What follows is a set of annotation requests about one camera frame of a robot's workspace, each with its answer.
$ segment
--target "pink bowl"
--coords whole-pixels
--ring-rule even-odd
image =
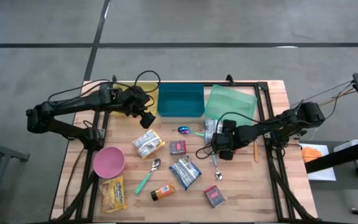
[[[124,169],[124,153],[116,147],[101,149],[93,159],[93,169],[102,178],[116,177]]]

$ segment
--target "yellow snack bag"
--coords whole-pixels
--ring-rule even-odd
[[[139,153],[142,159],[145,159],[152,152],[165,145],[165,142],[161,140],[160,136],[153,129],[148,130],[132,143],[137,148],[137,153]]]
[[[122,176],[103,182],[99,188],[103,194],[103,212],[111,213],[127,208],[124,200],[124,179]]]

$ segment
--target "blue snack bag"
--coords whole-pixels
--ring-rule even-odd
[[[190,161],[189,156],[180,158],[169,169],[185,187],[185,190],[201,175],[201,171]]]

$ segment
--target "orange object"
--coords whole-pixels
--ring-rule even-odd
[[[321,156],[323,155],[317,149],[313,149],[310,147],[304,147],[302,149],[302,157],[305,163],[320,158]]]
[[[168,184],[161,187],[160,189],[153,190],[152,192],[150,192],[150,195],[152,196],[153,201],[156,201],[158,199],[171,195],[174,192],[175,187],[173,186],[173,184]]]
[[[256,141],[254,141],[254,159],[255,162],[259,161],[258,144],[256,144]]]

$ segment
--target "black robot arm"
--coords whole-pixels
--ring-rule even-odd
[[[253,126],[236,126],[233,120],[224,120],[222,133],[214,134],[211,142],[214,153],[225,160],[232,160],[236,149],[248,146],[263,134],[271,139],[273,147],[283,147],[290,136],[306,132],[302,129],[315,128],[325,120],[318,104],[302,103],[294,109],[284,111],[273,118],[259,122]]]
[[[100,85],[100,90],[94,91],[88,96],[72,98],[60,101],[45,101],[34,109],[26,111],[27,130],[32,133],[46,133],[48,131],[61,134],[67,139],[77,138],[85,149],[98,150],[101,148],[104,138],[104,130],[93,127],[79,128],[71,124],[56,120],[54,117],[79,111],[95,110],[109,113],[118,111],[126,116],[141,116],[140,124],[143,128],[149,128],[155,116],[145,112],[145,104],[150,100],[149,96],[139,86],[131,86],[122,91],[113,88],[111,82]]]

